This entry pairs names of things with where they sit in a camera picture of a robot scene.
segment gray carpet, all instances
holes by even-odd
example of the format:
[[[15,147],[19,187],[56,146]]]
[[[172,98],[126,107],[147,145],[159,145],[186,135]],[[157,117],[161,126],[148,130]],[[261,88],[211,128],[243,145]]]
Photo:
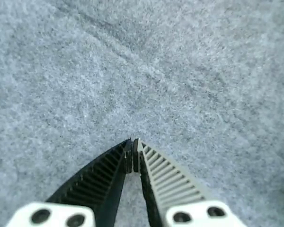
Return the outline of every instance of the gray carpet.
[[[0,0],[0,226],[129,137],[284,227],[284,0]]]

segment screw hole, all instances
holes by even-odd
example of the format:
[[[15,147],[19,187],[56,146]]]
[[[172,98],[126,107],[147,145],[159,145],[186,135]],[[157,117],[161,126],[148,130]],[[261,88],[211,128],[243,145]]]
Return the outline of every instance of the screw hole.
[[[189,222],[191,221],[191,218],[189,214],[187,213],[178,212],[178,213],[175,213],[174,215],[174,221],[175,222]]]
[[[211,217],[224,216],[225,215],[225,212],[221,208],[218,208],[218,207],[210,207],[207,210],[207,213]]]
[[[68,220],[67,220],[67,226],[68,227],[79,227],[84,223],[85,217],[81,214],[76,214],[71,216]]]
[[[32,215],[32,222],[34,224],[41,224],[45,221],[48,220],[49,216],[50,216],[50,211],[47,209],[41,209],[41,210],[37,210],[33,215]]]

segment floor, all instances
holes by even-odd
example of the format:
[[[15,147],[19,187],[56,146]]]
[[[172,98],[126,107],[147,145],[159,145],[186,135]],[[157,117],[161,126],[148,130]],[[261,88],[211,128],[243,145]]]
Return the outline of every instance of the floor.
[[[284,227],[284,0],[0,0],[0,226],[129,137]]]

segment ribbed gripper pad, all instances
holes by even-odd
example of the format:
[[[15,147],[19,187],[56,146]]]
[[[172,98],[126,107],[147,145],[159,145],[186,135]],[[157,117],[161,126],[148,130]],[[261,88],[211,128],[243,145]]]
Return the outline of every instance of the ribbed gripper pad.
[[[111,148],[77,172],[47,202],[89,207],[97,227],[113,226],[128,172],[125,157],[130,153],[130,140]]]
[[[148,176],[149,186],[144,187],[153,192],[161,218],[171,207],[211,199],[207,190],[175,161],[140,139],[136,145],[138,156],[142,156],[141,175]]]

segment mounting hole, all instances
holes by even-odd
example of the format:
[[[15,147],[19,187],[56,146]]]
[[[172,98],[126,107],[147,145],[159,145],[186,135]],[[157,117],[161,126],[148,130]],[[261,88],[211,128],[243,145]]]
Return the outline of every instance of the mounting hole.
[[[84,223],[85,217],[81,214],[76,214],[71,216],[68,220],[67,220],[67,226],[68,227],[79,227]]]
[[[51,215],[50,211],[47,209],[41,209],[37,210],[33,215],[32,215],[32,222],[34,224],[41,224],[45,221],[48,220],[49,216]]]
[[[208,213],[209,216],[211,216],[211,217],[224,216],[224,215],[225,215],[225,212],[224,212],[221,208],[218,208],[218,207],[210,207],[210,208],[207,210],[207,213]]]
[[[180,222],[188,222],[190,220],[191,220],[191,218],[190,218],[189,214],[184,213],[184,212],[177,212],[174,215],[174,221],[178,222],[178,223],[180,223]]]

